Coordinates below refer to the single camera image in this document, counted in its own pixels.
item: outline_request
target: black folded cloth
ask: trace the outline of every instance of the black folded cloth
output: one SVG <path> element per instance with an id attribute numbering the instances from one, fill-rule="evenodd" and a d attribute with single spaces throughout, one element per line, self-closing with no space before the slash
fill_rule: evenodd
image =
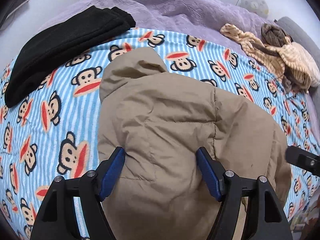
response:
<path id="1" fill-rule="evenodd" d="M 91 6 L 31 38 L 22 48 L 4 94 L 7 107 L 36 90 L 54 69 L 95 45 L 135 27 L 127 12 Z"/>

